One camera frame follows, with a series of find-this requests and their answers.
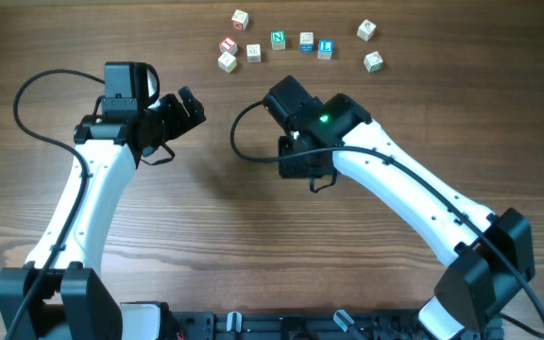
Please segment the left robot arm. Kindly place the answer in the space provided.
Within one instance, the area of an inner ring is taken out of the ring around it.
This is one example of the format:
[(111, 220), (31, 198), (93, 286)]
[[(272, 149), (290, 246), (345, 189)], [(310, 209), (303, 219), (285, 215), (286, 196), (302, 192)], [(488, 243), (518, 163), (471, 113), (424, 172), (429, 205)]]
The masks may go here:
[(138, 166), (203, 123), (188, 87), (161, 95), (154, 67), (108, 62), (104, 94), (63, 149), (73, 168), (46, 231), (20, 267), (0, 271), (8, 339), (178, 339), (165, 302), (117, 303), (101, 279), (111, 221)]

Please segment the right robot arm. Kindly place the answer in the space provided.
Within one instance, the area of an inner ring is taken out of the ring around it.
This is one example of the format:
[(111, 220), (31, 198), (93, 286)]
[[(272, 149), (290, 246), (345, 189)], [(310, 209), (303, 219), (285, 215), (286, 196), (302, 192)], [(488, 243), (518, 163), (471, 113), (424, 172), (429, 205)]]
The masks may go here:
[(353, 99), (327, 103), (287, 76), (263, 98), (285, 138), (282, 156), (304, 153), (299, 174), (340, 173), (360, 183), (409, 224), (446, 271), (419, 310), (437, 339), (481, 332), (536, 273), (529, 221), (461, 195), (405, 153)]

